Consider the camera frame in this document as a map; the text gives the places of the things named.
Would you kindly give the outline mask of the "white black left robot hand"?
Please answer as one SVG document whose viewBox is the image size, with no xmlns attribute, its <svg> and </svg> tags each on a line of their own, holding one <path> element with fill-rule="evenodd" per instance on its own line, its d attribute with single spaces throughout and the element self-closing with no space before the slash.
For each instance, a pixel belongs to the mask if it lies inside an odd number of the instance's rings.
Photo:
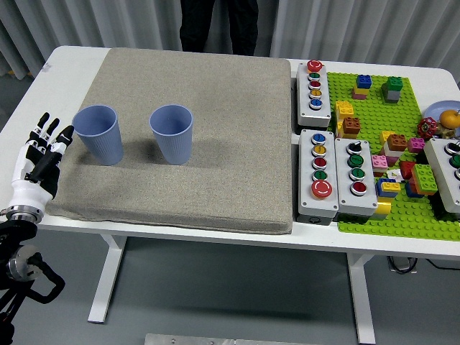
<svg viewBox="0 0 460 345">
<path fill-rule="evenodd" d="M 11 179 L 12 206 L 30 206 L 44 211 L 47 202 L 56 196 L 60 162 L 73 142 L 74 132 L 74 127 L 69 125 L 52 138 L 59 123 L 59 119 L 51 121 L 45 112 L 19 150 Z"/>
</svg>

